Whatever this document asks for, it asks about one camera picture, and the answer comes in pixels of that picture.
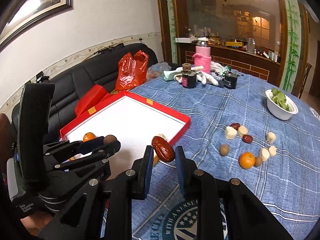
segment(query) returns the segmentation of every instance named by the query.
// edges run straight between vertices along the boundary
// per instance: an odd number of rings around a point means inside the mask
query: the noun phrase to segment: picture frame
[[[39,22],[72,8],[72,0],[27,0],[0,34],[0,52]]]

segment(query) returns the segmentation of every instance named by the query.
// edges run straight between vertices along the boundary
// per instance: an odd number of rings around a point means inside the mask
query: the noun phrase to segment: red plastic bag
[[[141,50],[134,57],[130,52],[122,57],[118,64],[116,91],[130,90],[146,82],[148,58],[149,56]]]
[[[96,106],[108,94],[100,85],[94,85],[78,102],[75,107],[76,116],[80,116],[85,111]]]

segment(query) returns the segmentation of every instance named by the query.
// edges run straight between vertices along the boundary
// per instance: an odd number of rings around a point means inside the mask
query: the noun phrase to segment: pink knitted cover
[[[203,66],[203,72],[210,74],[210,64],[211,64],[211,57],[202,56],[199,53],[193,55],[193,59],[195,61],[195,66]]]

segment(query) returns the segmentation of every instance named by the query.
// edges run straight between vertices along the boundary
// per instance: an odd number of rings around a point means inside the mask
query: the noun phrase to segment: green vegetable
[[[276,88],[271,90],[273,97],[271,98],[278,106],[283,108],[284,110],[290,111],[289,106],[287,105],[287,99],[282,91],[279,91]]]

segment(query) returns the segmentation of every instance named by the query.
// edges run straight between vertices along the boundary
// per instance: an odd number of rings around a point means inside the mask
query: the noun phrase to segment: sofa cushion
[[[115,89],[118,77],[118,62],[128,52],[135,55],[142,50],[149,55],[148,67],[158,63],[156,54],[145,44],[134,43],[107,50],[81,62],[50,79],[55,90],[49,112],[48,134],[44,144],[59,140],[60,129],[75,119],[75,107],[95,84],[111,92]],[[19,104],[13,108],[12,123],[18,127]]]

